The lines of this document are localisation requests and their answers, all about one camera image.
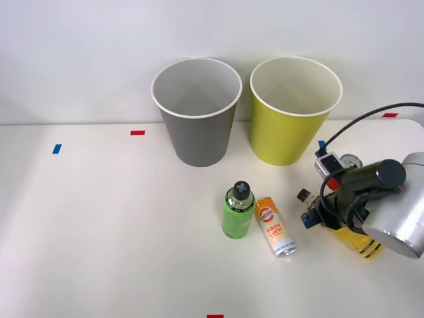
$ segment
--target gray paper cup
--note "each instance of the gray paper cup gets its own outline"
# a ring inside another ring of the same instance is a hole
[[[152,97],[182,161],[207,167],[225,155],[241,92],[239,74],[211,58],[182,60],[159,72]]]

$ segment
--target orange can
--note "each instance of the orange can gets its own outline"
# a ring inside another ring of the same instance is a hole
[[[284,257],[296,250],[296,243],[287,230],[280,212],[270,197],[256,202],[256,218],[277,257]]]

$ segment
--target paper cup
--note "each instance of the paper cup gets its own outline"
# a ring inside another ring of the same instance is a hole
[[[253,92],[251,144],[275,166],[296,162],[343,95],[337,75],[297,56],[272,58],[250,76]]]
[[[239,74],[210,58],[182,60],[159,72],[152,97],[182,161],[206,167],[225,155],[241,92]]]

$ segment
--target blue tape marker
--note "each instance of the blue tape marker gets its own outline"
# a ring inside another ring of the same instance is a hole
[[[318,140],[318,144],[319,144],[319,148],[324,148],[324,146],[325,146],[325,141],[324,141],[324,139],[320,139],[320,140]]]
[[[62,144],[56,144],[54,149],[53,149],[53,154],[58,154],[61,147],[62,147]]]

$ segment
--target green bottle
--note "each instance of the green bottle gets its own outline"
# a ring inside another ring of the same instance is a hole
[[[249,230],[254,196],[245,181],[238,181],[225,195],[223,230],[232,239],[241,239]]]

